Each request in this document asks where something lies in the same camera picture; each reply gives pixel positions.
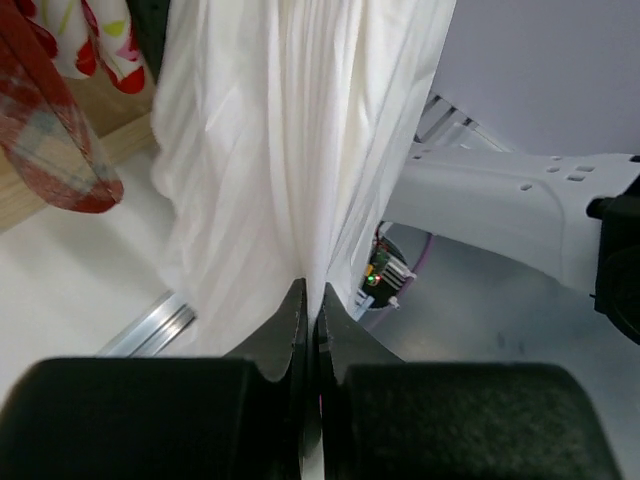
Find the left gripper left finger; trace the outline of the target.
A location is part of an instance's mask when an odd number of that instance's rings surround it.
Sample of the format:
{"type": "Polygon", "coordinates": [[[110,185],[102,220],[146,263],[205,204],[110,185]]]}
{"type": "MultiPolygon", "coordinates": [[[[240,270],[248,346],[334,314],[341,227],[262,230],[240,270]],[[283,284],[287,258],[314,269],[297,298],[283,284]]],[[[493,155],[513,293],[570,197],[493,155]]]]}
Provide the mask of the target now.
{"type": "Polygon", "coordinates": [[[221,358],[51,358],[1,410],[5,479],[297,479],[306,285],[221,358]]]}

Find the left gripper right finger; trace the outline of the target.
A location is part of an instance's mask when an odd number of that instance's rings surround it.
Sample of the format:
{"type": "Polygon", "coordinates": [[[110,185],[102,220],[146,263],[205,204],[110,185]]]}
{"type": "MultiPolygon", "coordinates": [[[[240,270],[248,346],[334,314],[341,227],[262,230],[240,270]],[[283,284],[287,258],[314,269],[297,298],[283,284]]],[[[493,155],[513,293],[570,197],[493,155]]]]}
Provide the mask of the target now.
{"type": "Polygon", "coordinates": [[[407,362],[332,287],[317,317],[329,479],[617,479],[593,405],[540,363],[407,362]]]}

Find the white pleated skirt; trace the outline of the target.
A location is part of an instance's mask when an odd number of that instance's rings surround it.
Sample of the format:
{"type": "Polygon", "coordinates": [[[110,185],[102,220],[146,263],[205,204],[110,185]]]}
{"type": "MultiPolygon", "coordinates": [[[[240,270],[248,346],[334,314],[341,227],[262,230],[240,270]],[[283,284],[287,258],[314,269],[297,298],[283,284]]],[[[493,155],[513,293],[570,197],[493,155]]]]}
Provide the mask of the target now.
{"type": "Polygon", "coordinates": [[[451,1],[174,1],[152,169],[160,271],[196,312],[172,356],[221,356],[304,279],[352,310],[444,47],[451,1]]]}

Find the dark grey dotted skirt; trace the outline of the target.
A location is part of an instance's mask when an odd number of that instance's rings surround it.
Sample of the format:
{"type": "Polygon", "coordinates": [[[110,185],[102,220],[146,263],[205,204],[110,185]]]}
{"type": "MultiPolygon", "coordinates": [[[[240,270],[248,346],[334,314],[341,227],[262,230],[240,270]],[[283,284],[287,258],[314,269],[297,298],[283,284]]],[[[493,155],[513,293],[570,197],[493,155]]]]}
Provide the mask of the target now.
{"type": "Polygon", "coordinates": [[[164,54],[170,0],[127,0],[136,39],[155,82],[164,54]]]}

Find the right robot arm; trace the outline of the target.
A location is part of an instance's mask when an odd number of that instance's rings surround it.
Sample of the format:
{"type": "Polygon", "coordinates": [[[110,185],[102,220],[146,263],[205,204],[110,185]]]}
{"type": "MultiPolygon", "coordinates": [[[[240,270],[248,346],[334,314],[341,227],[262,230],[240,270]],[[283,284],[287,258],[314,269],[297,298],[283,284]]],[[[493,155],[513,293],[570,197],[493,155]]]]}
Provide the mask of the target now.
{"type": "Polygon", "coordinates": [[[639,158],[415,147],[384,220],[538,270],[639,340],[639,158]]]}

